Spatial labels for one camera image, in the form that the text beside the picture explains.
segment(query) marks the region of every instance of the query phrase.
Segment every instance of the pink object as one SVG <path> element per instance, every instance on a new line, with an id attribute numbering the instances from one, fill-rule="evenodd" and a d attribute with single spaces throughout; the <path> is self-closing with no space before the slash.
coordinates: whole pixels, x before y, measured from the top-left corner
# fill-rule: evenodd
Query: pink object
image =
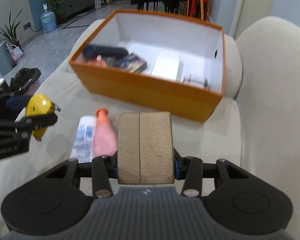
<path id="1" fill-rule="evenodd" d="M 96 112 L 97 125 L 92 141 L 93 155 L 112 156 L 118 150 L 118 138 L 111 128 L 108 110 L 100 108 Z"/>
<path id="2" fill-rule="evenodd" d="M 34 82 L 29 89 L 27 90 L 27 92 L 25 93 L 25 95 L 28 96 L 32 96 L 34 95 L 34 93 L 38 90 L 38 88 L 41 86 L 40 81 L 37 80 L 36 82 Z"/>

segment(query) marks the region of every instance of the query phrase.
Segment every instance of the gray floor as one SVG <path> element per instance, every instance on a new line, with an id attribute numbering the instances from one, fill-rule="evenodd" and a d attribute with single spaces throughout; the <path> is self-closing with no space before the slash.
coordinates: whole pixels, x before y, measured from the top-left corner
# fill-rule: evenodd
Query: gray floor
<path id="1" fill-rule="evenodd" d="M 51 33 L 42 33 L 23 47 L 23 57 L 9 73 L 4 75 L 6 82 L 10 84 L 11 77 L 14 77 L 21 68 L 26 67 L 39 68 L 41 71 L 39 80 L 42 83 L 69 55 L 87 25 L 106 18 L 115 9 L 136 9 L 136 7 L 136 5 L 130 5 L 130 0 L 116 1 L 114 4 L 88 12 L 89 14 L 82 18 L 73 18 L 68 23 L 59 25 L 58 29 Z M 164 11 L 162 3 L 159 3 L 158 7 L 160 11 Z M 149 9 L 153 10 L 153 3 L 150 3 Z"/>

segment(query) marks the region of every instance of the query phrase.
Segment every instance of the gray trash can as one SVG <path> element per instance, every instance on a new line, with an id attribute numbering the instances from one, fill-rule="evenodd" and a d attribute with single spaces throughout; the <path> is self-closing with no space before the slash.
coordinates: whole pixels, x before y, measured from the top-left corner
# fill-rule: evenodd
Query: gray trash can
<path id="1" fill-rule="evenodd" d="M 0 42 L 0 73 L 2 75 L 7 74 L 12 70 L 13 59 L 7 48 L 5 41 Z"/>

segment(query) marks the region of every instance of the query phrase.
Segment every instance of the gray grip pad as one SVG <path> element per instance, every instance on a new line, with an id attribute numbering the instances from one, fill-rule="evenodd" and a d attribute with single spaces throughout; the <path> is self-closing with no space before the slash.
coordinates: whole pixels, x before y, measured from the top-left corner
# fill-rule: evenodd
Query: gray grip pad
<path id="1" fill-rule="evenodd" d="M 210 217 L 200 199 L 181 196 L 174 187 L 121 187 L 115 196 L 94 200 L 86 216 L 63 232 L 49 236 L 10 232 L 3 238 L 30 239 L 292 240 L 284 230 L 263 236 L 230 231 Z"/>

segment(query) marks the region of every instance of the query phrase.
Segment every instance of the wall outlet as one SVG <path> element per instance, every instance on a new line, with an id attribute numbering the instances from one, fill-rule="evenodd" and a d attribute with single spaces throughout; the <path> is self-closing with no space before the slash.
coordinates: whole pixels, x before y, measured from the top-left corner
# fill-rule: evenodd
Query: wall outlet
<path id="1" fill-rule="evenodd" d="M 23 29 L 24 30 L 26 30 L 26 29 L 28 29 L 30 27 L 31 27 L 31 23 L 30 22 L 28 22 L 27 24 L 23 25 Z"/>

